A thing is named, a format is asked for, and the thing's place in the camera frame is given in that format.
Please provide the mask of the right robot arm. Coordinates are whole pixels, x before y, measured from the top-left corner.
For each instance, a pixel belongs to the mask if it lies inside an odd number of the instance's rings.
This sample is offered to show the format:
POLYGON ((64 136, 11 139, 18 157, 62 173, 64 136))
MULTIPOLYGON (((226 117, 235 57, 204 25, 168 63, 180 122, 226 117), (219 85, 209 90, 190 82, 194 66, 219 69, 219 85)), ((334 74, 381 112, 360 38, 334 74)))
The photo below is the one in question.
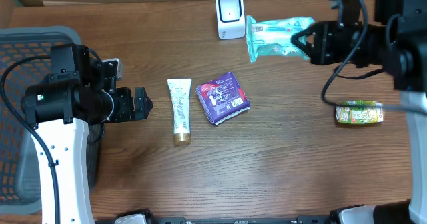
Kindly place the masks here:
POLYGON ((392 76, 406 114, 412 163, 412 196, 385 205, 335 209, 327 223, 426 222, 426 0, 375 0, 374 24, 364 0, 330 0, 334 21, 320 21, 292 35, 291 42, 314 65, 335 64, 333 77, 349 63, 377 65, 392 76))

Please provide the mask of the white barcode scanner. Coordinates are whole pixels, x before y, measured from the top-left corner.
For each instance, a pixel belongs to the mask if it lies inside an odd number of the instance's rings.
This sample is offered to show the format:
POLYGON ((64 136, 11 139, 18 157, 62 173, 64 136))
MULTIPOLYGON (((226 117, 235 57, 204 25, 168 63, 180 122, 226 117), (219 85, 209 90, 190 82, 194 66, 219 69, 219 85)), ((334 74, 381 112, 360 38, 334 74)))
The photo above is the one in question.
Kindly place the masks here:
POLYGON ((218 37, 239 39, 246 34, 244 0, 216 0, 218 37))

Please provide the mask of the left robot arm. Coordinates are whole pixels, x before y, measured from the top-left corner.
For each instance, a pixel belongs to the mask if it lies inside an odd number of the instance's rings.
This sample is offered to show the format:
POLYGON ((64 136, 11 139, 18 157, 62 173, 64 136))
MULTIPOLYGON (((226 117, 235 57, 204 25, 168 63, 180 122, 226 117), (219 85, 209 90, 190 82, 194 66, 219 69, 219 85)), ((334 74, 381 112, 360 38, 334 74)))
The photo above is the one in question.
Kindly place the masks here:
POLYGON ((21 101, 38 152, 43 223, 94 223, 89 200, 89 128, 147 119, 143 87, 118 88, 119 59, 101 60, 74 43, 50 49, 51 72, 21 101))

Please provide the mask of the white cream tube gold cap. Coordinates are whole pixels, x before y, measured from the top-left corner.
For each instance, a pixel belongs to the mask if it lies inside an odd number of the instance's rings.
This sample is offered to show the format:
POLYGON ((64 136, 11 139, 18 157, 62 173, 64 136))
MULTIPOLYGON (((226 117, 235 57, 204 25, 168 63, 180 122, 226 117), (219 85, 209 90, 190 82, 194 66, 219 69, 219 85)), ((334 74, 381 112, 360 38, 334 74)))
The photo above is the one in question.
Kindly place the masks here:
POLYGON ((191 79, 168 79, 173 106, 173 141, 176 145, 188 145, 191 142, 189 100, 191 79))

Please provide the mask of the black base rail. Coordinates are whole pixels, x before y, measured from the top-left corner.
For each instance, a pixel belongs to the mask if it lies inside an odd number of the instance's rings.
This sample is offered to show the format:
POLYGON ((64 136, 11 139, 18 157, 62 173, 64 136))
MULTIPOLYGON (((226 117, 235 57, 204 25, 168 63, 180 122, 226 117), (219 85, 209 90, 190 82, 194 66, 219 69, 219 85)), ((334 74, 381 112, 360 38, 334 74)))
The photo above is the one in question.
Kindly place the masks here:
POLYGON ((184 217, 151 217, 147 223, 152 224, 330 224, 327 215, 302 215, 295 218, 265 219, 186 219, 184 217))

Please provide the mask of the teal wet wipes pack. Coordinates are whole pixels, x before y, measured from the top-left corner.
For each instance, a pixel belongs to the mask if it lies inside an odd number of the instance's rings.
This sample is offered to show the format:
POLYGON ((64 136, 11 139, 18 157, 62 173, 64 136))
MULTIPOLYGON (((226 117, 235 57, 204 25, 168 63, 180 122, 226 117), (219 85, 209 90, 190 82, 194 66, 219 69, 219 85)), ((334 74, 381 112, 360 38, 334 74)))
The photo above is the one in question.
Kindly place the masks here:
POLYGON ((291 17, 257 22, 251 15, 247 15, 246 43, 250 62, 255 63, 260 56, 309 59, 303 51, 291 43, 291 37, 313 23, 312 17, 291 17))

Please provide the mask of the purple sanitary pad pack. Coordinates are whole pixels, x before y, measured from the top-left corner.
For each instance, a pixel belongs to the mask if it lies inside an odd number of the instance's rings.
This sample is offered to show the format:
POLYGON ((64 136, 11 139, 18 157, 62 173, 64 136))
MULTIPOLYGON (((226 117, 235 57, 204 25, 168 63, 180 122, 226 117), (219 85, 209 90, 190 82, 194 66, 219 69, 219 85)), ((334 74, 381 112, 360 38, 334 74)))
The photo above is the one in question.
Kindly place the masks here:
POLYGON ((195 92, 208 121, 215 126, 251 108, 250 100, 232 72, 199 85, 195 92))

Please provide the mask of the green tea carton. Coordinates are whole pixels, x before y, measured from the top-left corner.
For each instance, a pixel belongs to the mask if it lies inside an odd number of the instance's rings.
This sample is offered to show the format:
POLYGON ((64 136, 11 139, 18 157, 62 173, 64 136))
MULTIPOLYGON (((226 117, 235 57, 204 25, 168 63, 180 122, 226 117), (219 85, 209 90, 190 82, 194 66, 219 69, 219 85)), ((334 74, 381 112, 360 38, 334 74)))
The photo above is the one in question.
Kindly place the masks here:
POLYGON ((336 107, 336 121, 352 125, 381 123, 384 121, 382 104, 376 101, 344 101, 336 107))

